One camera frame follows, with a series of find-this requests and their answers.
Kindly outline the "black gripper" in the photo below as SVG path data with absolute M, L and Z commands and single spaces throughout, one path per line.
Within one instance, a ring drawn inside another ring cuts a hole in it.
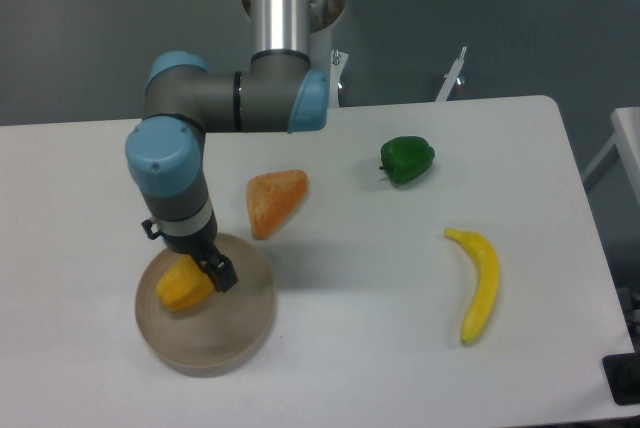
M 214 217 L 202 228 L 186 235 L 168 234 L 151 219 L 144 220 L 141 226 L 149 239 L 162 238 L 171 251 L 194 258 L 191 259 L 194 289 L 201 292 L 212 292 L 215 289 L 226 293 L 237 284 L 233 262 L 215 247 L 218 225 Z M 198 261 L 204 261 L 203 269 Z

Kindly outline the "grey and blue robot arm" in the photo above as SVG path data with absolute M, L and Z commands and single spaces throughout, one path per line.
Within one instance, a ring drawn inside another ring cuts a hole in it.
M 159 56 L 142 120 L 126 139 L 128 170 L 150 212 L 142 223 L 147 237 L 190 256 L 218 292 L 238 277 L 214 243 L 205 137 L 326 125 L 329 79 L 311 66 L 311 6 L 311 0 L 250 0 L 253 55 L 246 72 L 212 74 L 201 57 L 185 51 Z

